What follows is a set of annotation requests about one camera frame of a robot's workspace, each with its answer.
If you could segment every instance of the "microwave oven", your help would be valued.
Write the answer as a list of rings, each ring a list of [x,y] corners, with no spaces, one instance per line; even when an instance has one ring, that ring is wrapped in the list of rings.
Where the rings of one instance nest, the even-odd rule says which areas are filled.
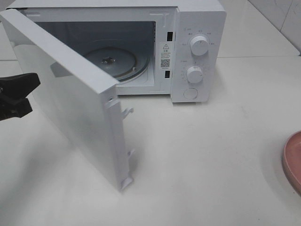
[[[45,115],[119,190],[131,181],[118,95],[208,99],[218,0],[16,0],[0,19]]]

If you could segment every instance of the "open microwave door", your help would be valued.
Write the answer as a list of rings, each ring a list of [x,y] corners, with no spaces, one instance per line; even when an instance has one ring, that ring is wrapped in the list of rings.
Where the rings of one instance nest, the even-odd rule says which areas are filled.
[[[46,116],[119,190],[131,181],[118,81],[15,9],[0,13],[24,73],[38,74],[34,97]]]

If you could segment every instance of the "white table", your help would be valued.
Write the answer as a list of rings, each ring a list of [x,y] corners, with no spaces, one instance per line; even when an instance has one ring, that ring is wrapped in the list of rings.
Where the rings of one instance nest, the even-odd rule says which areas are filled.
[[[221,58],[208,103],[122,97],[135,108],[124,124],[136,149],[123,193],[31,99],[32,113],[0,126],[1,225],[299,226],[281,153],[301,129],[300,70],[296,56]]]
[[[247,0],[221,0],[227,11],[218,57],[298,56],[299,51]],[[16,59],[0,24],[0,60]]]

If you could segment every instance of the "power level knob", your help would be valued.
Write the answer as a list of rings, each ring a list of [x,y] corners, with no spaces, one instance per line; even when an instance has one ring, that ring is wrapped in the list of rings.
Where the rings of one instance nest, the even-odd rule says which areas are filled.
[[[203,80],[203,72],[200,67],[194,66],[187,70],[187,80],[190,83],[199,83]]]
[[[190,41],[191,52],[196,56],[201,56],[208,51],[209,41],[203,35],[198,35]]]

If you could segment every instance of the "pink bowl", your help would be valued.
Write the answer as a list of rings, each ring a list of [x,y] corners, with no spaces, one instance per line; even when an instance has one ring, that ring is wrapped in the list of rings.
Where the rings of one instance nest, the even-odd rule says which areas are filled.
[[[301,131],[293,134],[284,146],[283,168],[288,180],[301,193]]]

